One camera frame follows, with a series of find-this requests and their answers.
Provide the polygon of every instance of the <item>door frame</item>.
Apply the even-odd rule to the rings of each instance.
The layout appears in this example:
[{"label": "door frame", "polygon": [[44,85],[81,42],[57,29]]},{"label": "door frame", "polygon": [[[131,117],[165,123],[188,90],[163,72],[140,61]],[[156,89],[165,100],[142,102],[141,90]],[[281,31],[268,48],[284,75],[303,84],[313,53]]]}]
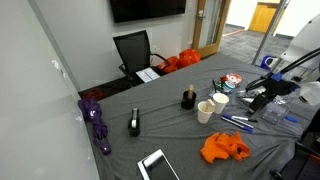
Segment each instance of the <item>door frame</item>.
[{"label": "door frame", "polygon": [[[221,6],[223,6],[223,8],[221,9],[221,7],[220,7],[220,12],[218,15],[219,16],[219,19],[218,19],[218,23],[219,23],[218,26],[219,27],[218,27],[217,38],[216,38],[215,43],[207,45],[202,48],[199,48],[201,28],[202,28],[202,19],[199,19],[198,16],[196,17],[192,48],[196,49],[198,51],[198,53],[201,55],[201,57],[215,54],[218,52],[218,49],[219,49],[219,45],[220,45],[220,41],[221,41],[221,37],[222,37],[222,33],[223,33],[223,28],[226,24],[231,0],[219,0],[219,1],[221,3],[223,3],[221,5]],[[197,14],[200,10],[204,11],[205,4],[206,4],[206,0],[198,0]]]}]

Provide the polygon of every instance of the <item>orange object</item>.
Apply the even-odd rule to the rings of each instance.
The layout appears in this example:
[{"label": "orange object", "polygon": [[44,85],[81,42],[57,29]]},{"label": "orange object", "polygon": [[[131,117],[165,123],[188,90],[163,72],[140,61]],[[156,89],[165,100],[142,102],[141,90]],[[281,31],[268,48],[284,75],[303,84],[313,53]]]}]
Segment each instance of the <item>orange object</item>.
[{"label": "orange object", "polygon": [[181,69],[197,62],[200,62],[200,54],[194,49],[186,49],[179,53],[177,68]]},{"label": "orange object", "polygon": [[207,138],[204,147],[200,150],[201,155],[208,163],[218,157],[226,159],[231,155],[236,160],[242,160],[250,155],[249,147],[242,141],[240,133],[233,136],[228,134],[215,133]]},{"label": "orange object", "polygon": [[165,73],[171,73],[171,72],[177,70],[176,65],[179,61],[177,56],[171,56],[167,60],[169,61],[170,66],[167,66],[168,64],[166,62],[163,62],[160,65],[158,65],[158,68],[161,69],[162,71],[164,71]]}]

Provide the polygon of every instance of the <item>chair armrest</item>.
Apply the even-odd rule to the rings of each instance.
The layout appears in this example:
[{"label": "chair armrest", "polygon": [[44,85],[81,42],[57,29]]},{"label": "chair armrest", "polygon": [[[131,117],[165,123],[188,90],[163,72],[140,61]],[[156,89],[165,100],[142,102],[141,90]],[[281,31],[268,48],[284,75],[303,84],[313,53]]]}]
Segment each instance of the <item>chair armrest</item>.
[{"label": "chair armrest", "polygon": [[121,64],[119,66],[119,69],[122,71],[123,74],[126,75],[126,77],[129,79],[129,81],[133,81],[134,78],[126,71],[126,69],[124,68],[124,64]]},{"label": "chair armrest", "polygon": [[157,56],[158,58],[160,58],[160,59],[162,59],[163,61],[165,61],[166,63],[167,63],[167,66],[166,67],[168,67],[168,66],[170,66],[170,62],[166,59],[166,58],[164,58],[163,56],[161,56],[161,55],[159,55],[159,54],[150,54],[151,56]]}]

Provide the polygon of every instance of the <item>chair backrest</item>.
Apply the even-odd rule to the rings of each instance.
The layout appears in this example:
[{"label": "chair backrest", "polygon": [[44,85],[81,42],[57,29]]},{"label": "chair backrest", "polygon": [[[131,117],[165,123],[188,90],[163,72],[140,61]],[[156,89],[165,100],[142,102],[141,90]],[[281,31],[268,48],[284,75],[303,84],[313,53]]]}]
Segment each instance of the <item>chair backrest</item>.
[{"label": "chair backrest", "polygon": [[113,40],[128,73],[150,67],[150,44],[145,30],[114,37]]}]

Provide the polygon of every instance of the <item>orange bag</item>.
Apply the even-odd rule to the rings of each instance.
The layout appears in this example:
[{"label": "orange bag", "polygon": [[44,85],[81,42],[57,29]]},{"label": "orange bag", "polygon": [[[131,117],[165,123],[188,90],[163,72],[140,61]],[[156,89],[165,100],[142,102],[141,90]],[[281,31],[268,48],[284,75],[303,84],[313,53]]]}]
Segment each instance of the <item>orange bag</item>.
[{"label": "orange bag", "polygon": [[169,61],[170,66],[167,66],[168,64],[166,62],[163,62],[160,65],[158,65],[158,68],[161,69],[162,71],[164,71],[165,73],[171,73],[171,72],[177,70],[176,64],[179,61],[177,56],[171,56],[167,60]]},{"label": "orange bag", "polygon": [[194,49],[186,49],[179,54],[177,68],[181,69],[197,62],[200,62],[200,54]]}]

